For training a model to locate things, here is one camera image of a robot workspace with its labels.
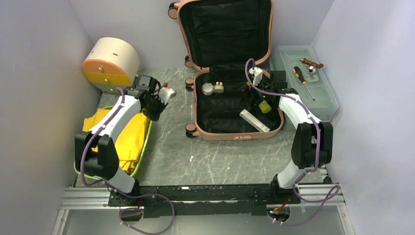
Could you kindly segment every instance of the black fabric lining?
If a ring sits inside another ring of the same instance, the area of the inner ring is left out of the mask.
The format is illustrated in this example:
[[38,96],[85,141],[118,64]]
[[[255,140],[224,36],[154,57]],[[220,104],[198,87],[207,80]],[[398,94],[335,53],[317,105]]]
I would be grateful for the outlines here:
[[203,68],[263,58],[270,17],[270,0],[193,1],[180,9],[193,63]]
[[[209,133],[258,132],[239,116],[243,109],[248,110],[272,131],[280,126],[281,118],[277,103],[269,102],[272,109],[266,114],[254,106],[243,67],[242,64],[211,67],[209,73],[203,73],[195,79],[196,121],[202,130]],[[265,75],[263,75],[263,79],[269,80]],[[224,85],[225,91],[222,94],[205,95],[202,93],[203,84],[212,83],[214,85],[217,81]]]

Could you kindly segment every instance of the suitcase wheel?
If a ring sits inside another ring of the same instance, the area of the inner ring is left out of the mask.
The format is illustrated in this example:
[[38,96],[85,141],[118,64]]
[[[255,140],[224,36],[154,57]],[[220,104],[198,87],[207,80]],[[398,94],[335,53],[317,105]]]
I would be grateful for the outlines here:
[[177,19],[177,7],[175,7],[174,4],[175,2],[170,3],[167,14],[169,15],[170,18],[175,20]]
[[196,137],[197,137],[197,136],[194,136],[194,135],[193,135],[193,133],[195,133],[195,132],[196,132],[196,130],[197,130],[196,125],[195,125],[195,124],[193,124],[193,123],[189,123],[189,124],[187,124],[187,125],[186,125],[185,129],[186,129],[186,136],[187,136],[188,138],[193,139],[193,138],[196,138]]
[[193,139],[193,138],[196,138],[197,136],[194,136],[194,135],[192,135],[192,133],[189,133],[189,132],[186,131],[186,137],[188,137],[190,139]]
[[185,81],[184,81],[184,83],[186,84],[186,90],[187,91],[193,91],[193,88],[192,88],[192,86],[193,86],[193,84],[194,84],[194,80],[193,80],[193,78],[188,78],[188,79],[186,79]]
[[190,58],[188,55],[184,58],[184,66],[188,68],[193,67],[193,63],[190,61]]
[[186,132],[189,132],[189,133],[195,133],[197,130],[196,125],[193,123],[187,124],[185,129],[186,129]]

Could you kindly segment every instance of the green tray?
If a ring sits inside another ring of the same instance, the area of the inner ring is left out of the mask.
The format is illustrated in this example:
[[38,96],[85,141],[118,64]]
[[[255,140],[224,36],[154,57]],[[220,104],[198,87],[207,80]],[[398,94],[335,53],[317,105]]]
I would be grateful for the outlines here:
[[[112,108],[113,108],[113,106],[107,106],[107,107],[105,107],[104,109],[112,109]],[[150,120],[150,122],[148,123],[147,134],[146,134],[146,136],[145,136],[145,140],[144,140],[143,148],[142,148],[142,150],[141,150],[140,157],[138,158],[138,161],[137,161],[137,164],[136,164],[136,168],[134,168],[134,171],[133,171],[133,172],[131,172],[131,173],[129,173],[129,174],[128,174],[128,175],[130,175],[130,176],[131,176],[131,177],[133,177],[133,178],[137,175],[138,169],[140,168],[140,164],[141,164],[141,161],[142,161],[143,156],[144,156],[145,148],[146,148],[147,143],[148,143],[148,137],[150,136],[150,132],[151,132],[151,127],[152,127],[152,126],[153,126],[153,121],[152,121],[152,120]],[[76,172],[76,173],[78,173],[78,175],[80,175],[80,174],[81,174],[81,173],[80,173],[78,170],[76,170],[76,168],[75,168],[75,161],[73,162],[73,169],[75,169],[75,172]],[[90,176],[90,175],[87,175],[87,174],[85,174],[85,177],[86,177],[86,178],[90,178],[90,179],[94,179],[94,180],[99,180],[98,178],[93,177],[93,176]]]

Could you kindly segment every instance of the metal frame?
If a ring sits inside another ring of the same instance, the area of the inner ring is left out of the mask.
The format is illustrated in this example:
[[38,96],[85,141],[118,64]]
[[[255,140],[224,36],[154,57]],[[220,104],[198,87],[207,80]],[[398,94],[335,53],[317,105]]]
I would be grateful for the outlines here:
[[[300,184],[299,193],[302,197],[309,200],[324,199],[333,184]],[[60,210],[53,228],[52,235],[62,235],[69,210],[120,210],[125,207],[109,207],[108,201],[110,192],[107,188],[66,188]],[[195,201],[186,201],[186,203],[194,203]],[[290,207],[315,207],[320,203],[289,204]],[[278,204],[268,204],[268,208],[278,207]],[[345,199],[340,190],[339,194],[324,204],[325,207],[336,206],[339,212],[341,223],[346,235],[355,235],[355,231],[351,224],[349,214],[346,209]]]

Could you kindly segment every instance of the gray marble surface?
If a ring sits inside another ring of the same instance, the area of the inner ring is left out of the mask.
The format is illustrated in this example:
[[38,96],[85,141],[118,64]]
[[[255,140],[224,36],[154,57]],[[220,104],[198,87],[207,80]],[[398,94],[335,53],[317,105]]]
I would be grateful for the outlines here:
[[[153,123],[149,143],[138,174],[141,185],[256,184],[269,183],[291,160],[294,131],[279,131],[274,137],[250,141],[206,141],[189,139],[184,127],[194,123],[192,92],[184,81],[197,70],[143,69],[177,91],[160,120]],[[114,105],[119,95],[103,93],[98,105]],[[317,172],[303,182],[321,182]]]

